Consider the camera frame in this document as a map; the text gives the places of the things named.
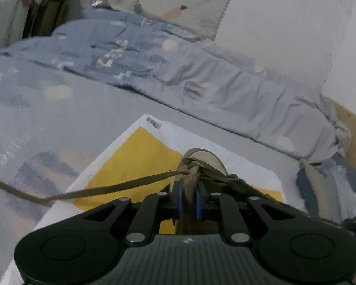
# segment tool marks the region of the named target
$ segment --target shoe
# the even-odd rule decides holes
[[[194,196],[200,175],[202,174],[200,169],[206,167],[215,170],[215,172],[223,176],[228,175],[222,161],[214,153],[194,148],[188,150],[183,155],[176,169],[176,171],[184,171],[189,174],[172,177],[170,191],[172,191],[175,181],[183,180],[184,205],[187,210],[183,218],[175,222],[176,234],[216,234],[219,232],[216,222],[196,220]],[[221,191],[223,186],[221,184],[206,184],[205,187],[207,192],[212,193]]]

